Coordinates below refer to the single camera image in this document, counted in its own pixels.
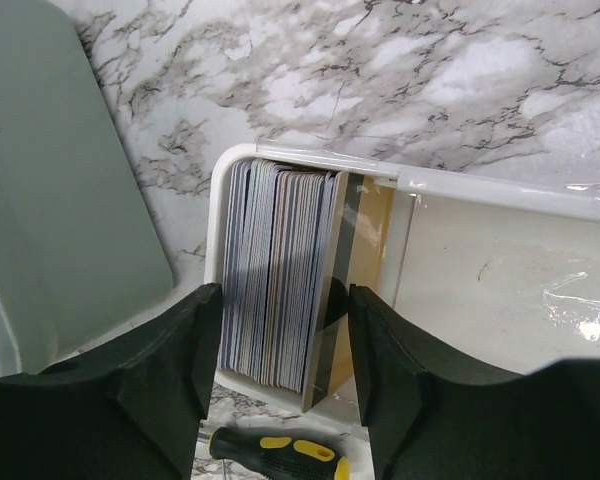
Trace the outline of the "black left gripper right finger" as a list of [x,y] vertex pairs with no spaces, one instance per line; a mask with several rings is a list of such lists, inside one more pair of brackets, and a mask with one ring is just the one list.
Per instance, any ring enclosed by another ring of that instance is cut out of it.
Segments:
[[352,286],[358,406],[379,479],[600,479],[600,359],[477,360]]

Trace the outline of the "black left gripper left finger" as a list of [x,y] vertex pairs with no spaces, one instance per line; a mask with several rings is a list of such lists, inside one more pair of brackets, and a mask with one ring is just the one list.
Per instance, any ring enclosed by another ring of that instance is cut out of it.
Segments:
[[1,377],[0,479],[189,478],[222,313],[206,284],[88,352]]

